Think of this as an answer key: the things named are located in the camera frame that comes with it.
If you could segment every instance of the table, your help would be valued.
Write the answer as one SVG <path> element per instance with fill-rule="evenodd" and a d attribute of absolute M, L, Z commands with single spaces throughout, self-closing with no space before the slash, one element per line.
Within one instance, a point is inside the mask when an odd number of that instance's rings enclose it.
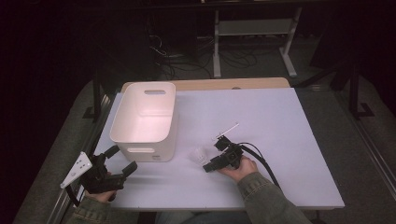
<path fill-rule="evenodd" d="M 345 206 L 297 95 L 286 79 L 173 82 L 179 112 L 175 156 L 169 162 L 139 162 L 124 189 L 119 190 L 113 207 L 139 211 L 243 209 L 242 198 L 229 177 L 216 172 L 207 174 L 191 160 L 191 152 L 198 147 L 205 148 L 209 159 L 215 156 L 211 138 L 236 121 L 240 125 L 226 136 L 233 142 L 249 142 L 259 148 L 289 200 L 301 209 Z M 109 131 L 121 96 L 116 96 L 95 154 L 114 145 Z M 128 163 L 117 153 L 106 161 L 106 166 L 117 174 Z"/>

